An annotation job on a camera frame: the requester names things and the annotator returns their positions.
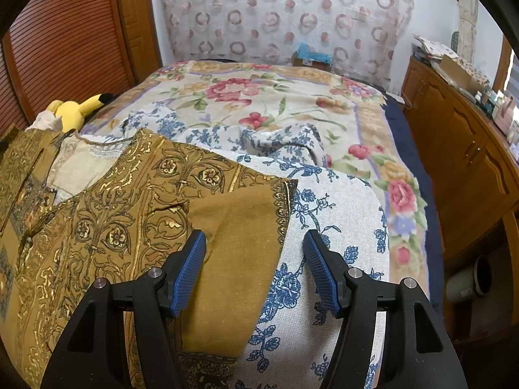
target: blue gripper pad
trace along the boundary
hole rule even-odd
[[[316,282],[317,291],[323,306],[330,310],[334,316],[337,316],[341,309],[337,296],[337,284],[315,240],[320,240],[322,244],[321,247],[326,248],[326,246],[318,232],[314,231],[315,230],[310,230],[305,234],[303,239],[303,252],[305,253],[308,266],[310,266],[310,270],[312,271],[313,280]]]
[[[170,307],[173,317],[178,317],[180,311],[187,307],[204,256],[206,256],[206,235],[200,232],[173,284],[173,299],[171,300]]]

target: wooden wardrobe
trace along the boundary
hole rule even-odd
[[[0,135],[53,100],[118,95],[161,65],[150,0],[31,0],[0,46]]]

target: wooden cabinet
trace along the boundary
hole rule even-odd
[[[444,130],[451,115],[447,103],[448,93],[436,80],[431,79],[425,86],[417,109],[416,145],[426,170],[430,170],[436,159],[438,133]]]
[[[411,125],[411,130],[417,130],[420,121],[420,102],[424,93],[426,83],[422,79],[422,66],[419,64],[409,64],[409,69],[402,87],[402,98],[406,107],[406,117]]]
[[[404,98],[405,106],[408,108],[417,108],[417,97],[419,97],[425,86],[422,79],[423,68],[418,64],[409,65],[407,74],[402,87],[402,97]]]
[[[519,208],[519,169],[492,121],[430,67],[412,58],[402,93],[448,261]]]
[[[451,256],[472,243],[474,235],[492,228],[519,196],[514,172],[488,136],[475,145],[464,165],[463,181],[439,210],[442,223],[461,222],[459,227],[448,227],[443,234],[445,244],[451,247]]]
[[[53,100],[118,95],[161,65],[151,0],[30,0],[0,41],[0,135]]]
[[[436,129],[437,136],[429,140],[430,151],[425,151],[430,159],[427,171],[434,181],[434,196],[440,206],[451,200],[469,178],[466,161],[477,153],[485,136],[484,128],[453,95],[447,97],[443,111],[444,124]]]

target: white fabric with blue flowers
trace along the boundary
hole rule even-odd
[[[317,229],[325,244],[340,253],[347,264],[373,279],[387,281],[387,222],[369,184],[323,168],[319,134],[307,125],[269,134],[239,126],[190,130],[170,108],[153,103],[132,113],[110,136],[84,137],[107,142],[131,137],[141,127],[211,149],[256,171],[298,180],[277,270],[254,334],[237,362],[231,387],[317,389],[328,370],[342,321],[322,306],[305,265],[303,237],[309,229]],[[384,332],[385,316],[378,313],[365,389],[376,383]]]
[[[242,126],[187,128],[175,111],[160,102],[130,113],[115,128],[111,137],[128,138],[139,128],[148,128],[170,140],[207,149],[226,149],[262,157],[326,166],[326,153],[313,124],[291,124],[276,132],[255,132]]]

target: navy blue blanket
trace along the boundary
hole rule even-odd
[[[440,223],[434,203],[432,181],[425,172],[416,149],[409,124],[400,106],[390,96],[387,96],[387,105],[382,105],[386,113],[386,119],[393,133],[396,149],[407,168],[418,179],[420,194],[427,202],[425,216],[427,218],[427,234],[425,251],[427,254],[427,267],[429,270],[429,292],[433,308],[442,317],[443,304],[443,255],[440,236]]]

